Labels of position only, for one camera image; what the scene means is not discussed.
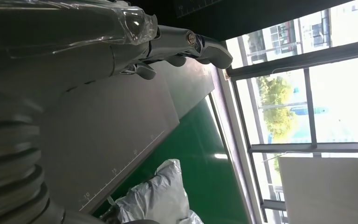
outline robotic arm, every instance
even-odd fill
[[[34,115],[78,85],[118,74],[152,79],[149,64],[182,66],[186,57],[221,69],[232,62],[217,41],[158,26],[123,1],[0,0],[0,224],[101,223],[49,198]]]

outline window glass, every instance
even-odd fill
[[[312,157],[312,153],[252,153],[263,199],[284,201],[278,156]]]
[[[358,142],[358,58],[310,67],[318,142]]]
[[[266,209],[268,224],[289,224],[288,214],[285,211]]]
[[[358,0],[238,38],[227,40],[234,61],[241,61],[233,69],[358,42]]]
[[[251,144],[311,142],[302,69],[237,84]]]

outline dark ceiling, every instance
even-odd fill
[[[188,28],[224,41],[349,0],[222,0],[179,19],[175,14],[173,0],[129,1],[143,8],[147,14],[157,15],[160,25]]]

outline metal bolt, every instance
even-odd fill
[[[193,33],[192,31],[187,32],[186,34],[186,39],[187,39],[187,43],[189,45],[195,45],[195,42],[197,40],[197,37],[195,36],[195,33]]]

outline gray panel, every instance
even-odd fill
[[[291,224],[358,224],[358,158],[279,157]]]
[[[187,58],[185,65],[174,67],[166,61],[151,64],[157,74],[165,74],[169,92],[179,119],[204,99],[214,89],[212,64],[203,65]]]
[[[118,75],[63,95],[39,120],[54,201],[91,212],[178,124],[162,73]]]

